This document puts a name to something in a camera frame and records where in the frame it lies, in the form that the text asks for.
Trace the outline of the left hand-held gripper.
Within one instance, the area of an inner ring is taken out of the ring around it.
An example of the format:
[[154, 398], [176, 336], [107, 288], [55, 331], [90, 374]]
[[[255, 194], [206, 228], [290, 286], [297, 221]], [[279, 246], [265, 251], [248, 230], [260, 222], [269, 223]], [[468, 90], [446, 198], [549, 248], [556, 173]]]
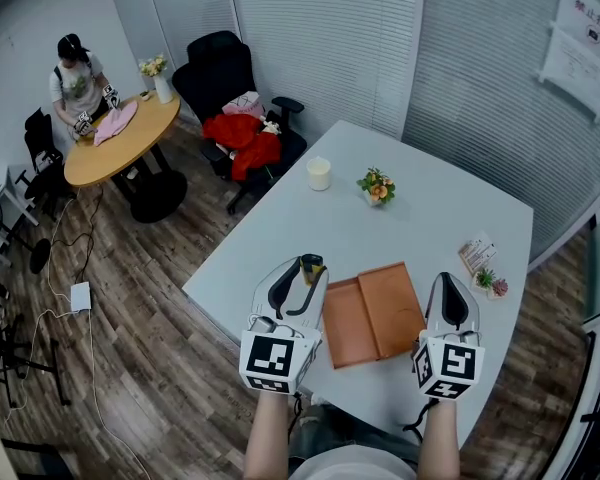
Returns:
[[311, 281], [305, 274], [296, 256], [257, 285], [240, 343], [239, 373], [247, 388], [294, 395], [316, 359], [329, 271], [319, 267]]

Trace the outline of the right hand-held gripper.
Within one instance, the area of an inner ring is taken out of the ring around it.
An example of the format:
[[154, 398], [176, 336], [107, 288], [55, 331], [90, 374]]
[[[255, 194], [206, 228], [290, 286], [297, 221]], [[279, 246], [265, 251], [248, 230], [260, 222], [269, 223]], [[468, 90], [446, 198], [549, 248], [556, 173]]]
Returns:
[[[445, 333], [451, 326], [459, 333]], [[451, 273], [441, 272], [433, 282], [426, 330], [419, 334], [413, 355], [422, 395], [458, 400], [478, 383], [485, 355], [479, 327], [480, 309], [470, 290]]]

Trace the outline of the yellow utility knife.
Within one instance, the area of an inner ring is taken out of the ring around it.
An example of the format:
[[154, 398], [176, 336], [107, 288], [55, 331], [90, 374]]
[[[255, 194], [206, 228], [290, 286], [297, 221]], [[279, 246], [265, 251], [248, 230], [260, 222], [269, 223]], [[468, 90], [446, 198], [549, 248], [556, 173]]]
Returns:
[[303, 254], [300, 263], [305, 283], [311, 286], [324, 270], [324, 260], [316, 254]]

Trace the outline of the orange leather desk organizer tray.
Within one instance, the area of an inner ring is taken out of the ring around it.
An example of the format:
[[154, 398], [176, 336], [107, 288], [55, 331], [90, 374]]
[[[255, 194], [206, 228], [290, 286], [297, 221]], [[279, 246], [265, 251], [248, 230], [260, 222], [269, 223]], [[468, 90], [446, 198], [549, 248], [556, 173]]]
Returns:
[[410, 353], [425, 329], [416, 292], [402, 262], [331, 283], [322, 319], [335, 369]]

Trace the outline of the person's left forearm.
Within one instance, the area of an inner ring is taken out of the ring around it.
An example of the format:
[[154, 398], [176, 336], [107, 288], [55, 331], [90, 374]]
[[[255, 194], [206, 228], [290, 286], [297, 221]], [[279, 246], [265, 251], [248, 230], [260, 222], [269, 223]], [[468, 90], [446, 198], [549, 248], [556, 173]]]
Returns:
[[261, 392], [244, 460], [244, 480], [287, 480], [289, 396]]

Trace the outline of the person's right forearm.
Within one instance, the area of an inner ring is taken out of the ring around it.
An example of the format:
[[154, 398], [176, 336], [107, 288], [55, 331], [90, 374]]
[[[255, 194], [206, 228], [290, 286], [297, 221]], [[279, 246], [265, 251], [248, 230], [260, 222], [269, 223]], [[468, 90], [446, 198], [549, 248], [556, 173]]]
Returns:
[[420, 446], [417, 479], [460, 479], [455, 401], [439, 401], [428, 412]]

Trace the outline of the white adapter box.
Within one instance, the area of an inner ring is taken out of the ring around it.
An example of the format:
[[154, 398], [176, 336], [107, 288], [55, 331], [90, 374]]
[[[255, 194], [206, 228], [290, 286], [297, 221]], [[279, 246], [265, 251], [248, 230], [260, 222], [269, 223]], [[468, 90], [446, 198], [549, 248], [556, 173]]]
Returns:
[[91, 288], [88, 281], [71, 286], [70, 305], [73, 313], [90, 311], [92, 309]]

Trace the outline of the printed card stand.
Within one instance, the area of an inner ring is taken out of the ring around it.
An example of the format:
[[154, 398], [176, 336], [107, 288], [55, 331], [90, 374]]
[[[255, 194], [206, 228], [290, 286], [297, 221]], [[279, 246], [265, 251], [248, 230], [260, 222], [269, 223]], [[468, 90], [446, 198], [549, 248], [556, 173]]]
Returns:
[[486, 267], [496, 254], [494, 242], [484, 231], [467, 241], [458, 251], [462, 263], [471, 275]]

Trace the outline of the person's blue jeans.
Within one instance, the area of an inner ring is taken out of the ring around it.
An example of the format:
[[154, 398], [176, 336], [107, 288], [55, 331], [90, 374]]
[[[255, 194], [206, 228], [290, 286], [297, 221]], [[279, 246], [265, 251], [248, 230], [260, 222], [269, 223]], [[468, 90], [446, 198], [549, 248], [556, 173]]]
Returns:
[[384, 432], [326, 403], [312, 405], [299, 418], [289, 443], [289, 475], [322, 453], [346, 446], [361, 446], [387, 452], [417, 471], [419, 447]]

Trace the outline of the red cloth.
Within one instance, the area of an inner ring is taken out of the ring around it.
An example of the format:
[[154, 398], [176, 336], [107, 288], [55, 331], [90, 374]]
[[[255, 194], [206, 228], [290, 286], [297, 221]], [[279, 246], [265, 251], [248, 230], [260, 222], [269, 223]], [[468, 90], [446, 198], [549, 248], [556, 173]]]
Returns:
[[235, 151], [232, 161], [233, 181], [245, 181], [249, 169], [277, 164], [281, 157], [281, 142], [276, 131], [263, 127], [263, 122], [248, 114], [219, 114], [203, 124], [207, 139]]

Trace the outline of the person's white shirt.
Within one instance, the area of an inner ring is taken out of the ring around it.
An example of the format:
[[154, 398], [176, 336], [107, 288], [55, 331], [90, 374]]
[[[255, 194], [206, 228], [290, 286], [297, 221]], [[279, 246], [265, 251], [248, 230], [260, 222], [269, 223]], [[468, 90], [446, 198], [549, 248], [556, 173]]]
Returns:
[[384, 450], [347, 445], [303, 462], [289, 480], [416, 480], [416, 472]]

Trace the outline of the pink paper bag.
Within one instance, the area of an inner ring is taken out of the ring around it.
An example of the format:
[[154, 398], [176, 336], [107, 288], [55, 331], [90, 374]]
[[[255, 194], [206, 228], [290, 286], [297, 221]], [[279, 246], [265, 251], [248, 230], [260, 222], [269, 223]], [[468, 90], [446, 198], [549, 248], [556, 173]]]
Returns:
[[230, 100], [222, 107], [225, 115], [245, 114], [259, 119], [266, 114], [260, 95], [256, 91], [247, 91]]

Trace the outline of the round wooden table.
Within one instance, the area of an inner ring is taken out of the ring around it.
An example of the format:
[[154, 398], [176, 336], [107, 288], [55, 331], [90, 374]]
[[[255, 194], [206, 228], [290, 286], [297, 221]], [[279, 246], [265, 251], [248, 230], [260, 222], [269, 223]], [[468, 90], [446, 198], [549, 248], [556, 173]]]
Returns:
[[171, 168], [159, 146], [181, 103], [175, 95], [163, 104], [155, 91], [148, 100], [134, 95], [123, 101], [125, 105], [131, 102], [137, 103], [136, 113], [118, 135], [98, 146], [91, 137], [72, 146], [64, 176], [76, 188], [112, 181], [136, 221], [155, 223], [174, 213], [187, 192], [186, 177]]

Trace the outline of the white vase with flowers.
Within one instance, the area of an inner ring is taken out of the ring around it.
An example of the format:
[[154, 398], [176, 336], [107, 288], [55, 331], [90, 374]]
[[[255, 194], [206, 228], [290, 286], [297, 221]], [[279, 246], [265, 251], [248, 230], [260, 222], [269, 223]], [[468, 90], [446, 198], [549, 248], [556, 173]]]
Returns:
[[141, 74], [153, 80], [156, 95], [162, 104], [168, 104], [173, 100], [172, 90], [164, 76], [167, 64], [168, 61], [163, 54], [139, 62]]

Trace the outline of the white printed notice sheet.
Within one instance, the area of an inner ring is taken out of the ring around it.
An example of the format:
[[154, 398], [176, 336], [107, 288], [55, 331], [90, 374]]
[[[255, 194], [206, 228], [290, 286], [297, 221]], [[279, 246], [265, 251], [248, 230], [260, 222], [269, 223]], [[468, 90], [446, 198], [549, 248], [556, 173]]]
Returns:
[[551, 23], [551, 37], [540, 83], [550, 82], [584, 105], [600, 122], [600, 58]]

